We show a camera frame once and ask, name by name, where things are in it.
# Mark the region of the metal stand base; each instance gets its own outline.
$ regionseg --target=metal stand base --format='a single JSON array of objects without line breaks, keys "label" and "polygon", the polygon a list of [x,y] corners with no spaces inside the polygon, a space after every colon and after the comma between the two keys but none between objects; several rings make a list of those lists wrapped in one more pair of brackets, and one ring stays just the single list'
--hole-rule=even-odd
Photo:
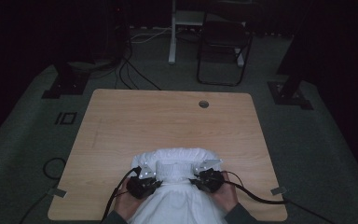
[{"label": "metal stand base", "polygon": [[59,99],[61,95],[81,95],[89,81],[90,73],[73,72],[69,65],[55,64],[58,75],[50,90],[45,91],[42,99]]},{"label": "metal stand base", "polygon": [[283,82],[267,82],[269,90],[276,105],[299,105],[301,109],[313,110],[309,100],[306,100],[300,90],[297,90],[293,96],[282,95]]}]

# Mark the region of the handheld controller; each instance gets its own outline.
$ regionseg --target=handheld controller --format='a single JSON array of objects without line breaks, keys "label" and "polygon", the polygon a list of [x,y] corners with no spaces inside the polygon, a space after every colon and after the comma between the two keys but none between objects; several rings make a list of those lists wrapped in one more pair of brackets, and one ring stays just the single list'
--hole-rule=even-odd
[{"label": "handheld controller", "polygon": [[198,189],[208,193],[215,193],[220,189],[220,187],[222,187],[225,181],[225,178],[222,176],[222,174],[212,168],[206,171],[202,171],[199,175],[196,176],[199,179],[190,179],[190,183],[196,185]]},{"label": "handheld controller", "polygon": [[[195,168],[194,176],[197,179],[189,179],[190,183],[196,185],[198,189],[214,193],[222,187],[225,178],[219,171],[215,171],[214,165],[221,163],[221,160],[206,160],[200,164],[200,167]],[[127,183],[127,191],[137,199],[143,199],[153,194],[157,188],[161,186],[162,181],[157,181],[156,173],[145,164],[142,167],[138,166],[134,172],[137,176],[130,177]]]},{"label": "handheld controller", "polygon": [[161,181],[157,181],[155,178],[156,173],[153,173],[151,169],[144,165],[142,168],[138,166],[135,169],[137,176],[130,177],[127,183],[127,191],[137,199],[143,199],[153,194],[157,188],[161,186]]}]

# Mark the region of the chair leg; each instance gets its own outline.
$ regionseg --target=chair leg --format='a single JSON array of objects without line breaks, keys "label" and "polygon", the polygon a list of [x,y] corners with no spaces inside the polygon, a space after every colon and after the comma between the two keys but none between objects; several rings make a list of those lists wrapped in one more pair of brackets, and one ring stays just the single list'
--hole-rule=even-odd
[{"label": "chair leg", "polygon": [[242,52],[243,52],[243,50],[244,50],[245,48],[246,48],[246,47],[241,48],[238,53],[235,52],[235,50],[234,50],[234,52],[235,52],[235,61],[234,61],[234,62],[236,62],[236,61],[238,60],[238,58],[240,57],[240,55],[242,54]]},{"label": "chair leg", "polygon": [[202,39],[200,40],[200,44],[199,44],[199,51],[197,52],[197,59],[198,59],[198,63],[197,63],[197,81],[199,83],[203,83],[203,81],[200,79],[200,66],[201,66],[201,55],[202,55]]},{"label": "chair leg", "polygon": [[239,85],[242,82],[243,77],[245,75],[245,68],[246,68],[246,64],[248,62],[249,52],[251,51],[252,42],[253,42],[253,35],[251,35],[249,37],[249,43],[248,43],[248,46],[247,46],[245,58],[243,59],[243,67],[242,67],[242,70],[241,70],[240,80],[236,83],[236,86]]}]

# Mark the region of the person's arm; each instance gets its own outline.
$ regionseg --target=person's arm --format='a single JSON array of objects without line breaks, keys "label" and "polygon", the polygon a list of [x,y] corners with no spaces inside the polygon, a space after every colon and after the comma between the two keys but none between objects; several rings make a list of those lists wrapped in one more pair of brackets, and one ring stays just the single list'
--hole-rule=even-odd
[{"label": "person's arm", "polygon": [[225,220],[228,224],[252,224],[259,223],[254,217],[252,217],[249,212],[242,206],[242,204],[237,203],[225,216]]},{"label": "person's arm", "polygon": [[101,224],[127,224],[128,219],[132,217],[139,205],[146,200],[146,198],[139,200],[134,198],[130,193],[126,192],[127,182],[126,178],[123,182],[121,189],[117,193],[115,207],[113,211],[101,222]]},{"label": "person's arm", "polygon": [[115,210],[113,210],[106,219],[101,222],[101,224],[127,224],[127,221],[119,215]]},{"label": "person's arm", "polygon": [[[229,181],[227,173],[222,172],[222,175],[226,181]],[[228,224],[259,223],[238,202],[237,192],[234,186],[225,183],[219,190],[209,195],[227,212],[225,220]]]}]

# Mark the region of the black controller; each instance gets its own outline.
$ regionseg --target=black controller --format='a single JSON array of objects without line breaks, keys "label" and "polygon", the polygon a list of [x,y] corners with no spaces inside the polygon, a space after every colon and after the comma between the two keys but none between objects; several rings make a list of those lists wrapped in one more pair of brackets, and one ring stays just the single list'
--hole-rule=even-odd
[{"label": "black controller", "polygon": [[148,177],[141,179],[141,167],[137,167],[135,170],[137,176],[130,177],[127,183],[127,191],[137,199],[143,199],[153,194],[157,188],[161,186],[162,181],[157,181],[155,177]]},{"label": "black controller", "polygon": [[191,184],[196,185],[198,189],[215,193],[224,184],[225,178],[220,171],[214,171],[213,168],[200,172],[196,175],[198,179],[190,179]]}]

